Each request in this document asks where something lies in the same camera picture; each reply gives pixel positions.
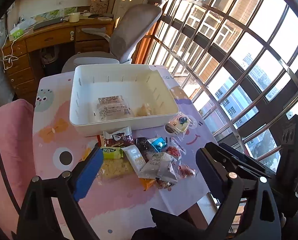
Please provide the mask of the silver white snack bag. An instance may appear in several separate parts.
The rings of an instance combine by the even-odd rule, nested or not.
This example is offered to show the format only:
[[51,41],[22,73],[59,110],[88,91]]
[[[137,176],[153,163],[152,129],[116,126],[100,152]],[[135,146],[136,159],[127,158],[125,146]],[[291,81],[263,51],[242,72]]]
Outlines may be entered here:
[[173,163],[174,157],[166,152],[156,153],[141,169],[138,177],[142,179],[159,179],[168,183],[178,182]]

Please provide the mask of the red candy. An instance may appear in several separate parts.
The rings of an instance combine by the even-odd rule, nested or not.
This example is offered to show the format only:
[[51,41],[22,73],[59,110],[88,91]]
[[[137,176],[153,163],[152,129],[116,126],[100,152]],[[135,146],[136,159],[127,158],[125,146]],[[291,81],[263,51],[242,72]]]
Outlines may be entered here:
[[180,160],[183,155],[186,155],[186,151],[179,146],[169,146],[166,152],[176,160]]

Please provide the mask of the white orange oats bar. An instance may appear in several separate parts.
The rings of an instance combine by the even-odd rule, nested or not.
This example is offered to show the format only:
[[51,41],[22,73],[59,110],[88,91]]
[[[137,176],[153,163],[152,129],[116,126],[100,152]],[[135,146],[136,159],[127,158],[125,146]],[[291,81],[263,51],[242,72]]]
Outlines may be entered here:
[[123,153],[126,155],[128,161],[130,162],[134,172],[138,176],[144,191],[147,191],[155,184],[156,180],[145,178],[144,175],[141,173],[141,170],[146,165],[146,161],[143,158],[140,150],[135,145],[123,147],[122,150]]

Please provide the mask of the cartoon cake clear pack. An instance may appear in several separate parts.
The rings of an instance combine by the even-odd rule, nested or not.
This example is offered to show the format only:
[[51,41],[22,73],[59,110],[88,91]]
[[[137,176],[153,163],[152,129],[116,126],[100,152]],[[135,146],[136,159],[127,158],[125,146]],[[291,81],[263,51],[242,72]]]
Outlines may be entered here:
[[186,134],[191,124],[191,119],[184,113],[179,112],[167,124],[165,124],[165,129],[168,133],[182,137]]

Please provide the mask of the dark jelly red-edged pack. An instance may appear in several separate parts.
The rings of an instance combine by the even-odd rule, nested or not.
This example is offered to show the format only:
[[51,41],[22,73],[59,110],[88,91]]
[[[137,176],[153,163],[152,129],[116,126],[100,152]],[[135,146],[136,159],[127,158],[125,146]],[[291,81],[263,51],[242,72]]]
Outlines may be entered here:
[[134,143],[140,153],[142,154],[145,162],[147,163],[156,152],[152,145],[148,142],[148,139],[145,137],[138,137],[134,139]]

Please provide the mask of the blue foil candy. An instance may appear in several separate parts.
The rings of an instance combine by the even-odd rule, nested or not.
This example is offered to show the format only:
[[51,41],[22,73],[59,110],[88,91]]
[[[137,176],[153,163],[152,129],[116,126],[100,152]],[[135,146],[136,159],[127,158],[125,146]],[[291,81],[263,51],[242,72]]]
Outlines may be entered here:
[[167,143],[162,137],[148,139],[148,142],[157,152],[162,152],[167,147]]

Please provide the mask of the rice crisp clear pack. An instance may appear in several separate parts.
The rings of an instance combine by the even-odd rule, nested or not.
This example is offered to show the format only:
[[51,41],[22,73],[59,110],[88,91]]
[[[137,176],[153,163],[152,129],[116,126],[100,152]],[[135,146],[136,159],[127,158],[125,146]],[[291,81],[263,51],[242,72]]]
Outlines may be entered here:
[[124,159],[104,159],[98,172],[98,177],[102,180],[119,178],[121,176],[134,173],[129,161]]

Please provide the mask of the clear puffed snack bag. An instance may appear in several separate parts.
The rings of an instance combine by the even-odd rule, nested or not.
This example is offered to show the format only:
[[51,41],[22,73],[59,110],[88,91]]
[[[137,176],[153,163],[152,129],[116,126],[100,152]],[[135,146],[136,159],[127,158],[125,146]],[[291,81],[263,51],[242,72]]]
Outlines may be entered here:
[[135,115],[137,117],[152,116],[155,114],[155,110],[152,104],[146,102],[141,107],[136,109]]

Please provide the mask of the nut brittle clear pack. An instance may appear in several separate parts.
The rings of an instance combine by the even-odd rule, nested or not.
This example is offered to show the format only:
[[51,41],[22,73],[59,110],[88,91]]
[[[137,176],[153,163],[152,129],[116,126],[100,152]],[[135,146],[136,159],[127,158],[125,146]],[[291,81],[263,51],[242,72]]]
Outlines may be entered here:
[[163,181],[159,178],[156,179],[157,187],[158,189],[168,189],[170,191],[170,188],[175,185],[173,182],[169,181]]

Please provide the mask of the green tissue box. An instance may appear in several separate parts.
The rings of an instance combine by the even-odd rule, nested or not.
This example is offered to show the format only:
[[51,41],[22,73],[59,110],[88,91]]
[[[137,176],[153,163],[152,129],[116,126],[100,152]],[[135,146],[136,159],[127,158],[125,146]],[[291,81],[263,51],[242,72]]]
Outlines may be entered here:
[[12,30],[9,34],[9,40],[10,41],[16,40],[17,38],[21,37],[23,34],[24,34],[24,31],[22,29]]

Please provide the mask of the pink bed sheet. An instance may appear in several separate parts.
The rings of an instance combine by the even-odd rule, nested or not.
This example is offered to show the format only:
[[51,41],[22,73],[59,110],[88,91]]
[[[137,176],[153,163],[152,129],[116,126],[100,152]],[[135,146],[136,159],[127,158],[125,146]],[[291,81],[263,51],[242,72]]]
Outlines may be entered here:
[[[10,187],[22,205],[35,176],[33,158],[33,106],[24,99],[0,107],[0,153]],[[16,232],[18,213],[9,198],[0,173],[0,228],[8,239]]]

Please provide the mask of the maroon chestnut snack packet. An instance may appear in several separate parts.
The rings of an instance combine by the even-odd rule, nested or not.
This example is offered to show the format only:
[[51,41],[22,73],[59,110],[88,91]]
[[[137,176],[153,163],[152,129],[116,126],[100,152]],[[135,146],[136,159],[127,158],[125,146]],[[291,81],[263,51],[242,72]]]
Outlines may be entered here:
[[124,127],[116,132],[103,132],[105,147],[127,147],[134,144],[131,128]]

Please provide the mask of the small orange snack pack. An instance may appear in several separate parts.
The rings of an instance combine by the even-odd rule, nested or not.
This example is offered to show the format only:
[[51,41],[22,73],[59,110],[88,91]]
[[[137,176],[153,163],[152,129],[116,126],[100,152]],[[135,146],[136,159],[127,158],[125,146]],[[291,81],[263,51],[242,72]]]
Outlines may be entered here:
[[196,176],[196,171],[194,169],[190,168],[186,164],[180,164],[178,166],[178,172],[179,172],[179,176],[181,178],[195,177]]

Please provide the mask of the clear bread package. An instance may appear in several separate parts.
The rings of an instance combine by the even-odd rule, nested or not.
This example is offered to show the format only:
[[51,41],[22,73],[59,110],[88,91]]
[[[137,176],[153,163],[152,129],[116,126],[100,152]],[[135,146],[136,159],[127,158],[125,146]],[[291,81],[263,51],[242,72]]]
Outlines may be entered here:
[[122,95],[100,97],[96,107],[96,117],[99,121],[134,117],[133,111]]

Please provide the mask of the green pastry packet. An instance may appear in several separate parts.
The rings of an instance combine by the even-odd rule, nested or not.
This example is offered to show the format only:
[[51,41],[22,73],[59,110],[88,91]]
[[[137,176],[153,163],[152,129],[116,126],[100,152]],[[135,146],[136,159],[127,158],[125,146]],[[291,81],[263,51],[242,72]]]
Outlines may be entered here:
[[101,147],[104,159],[121,159],[123,150],[120,147]]

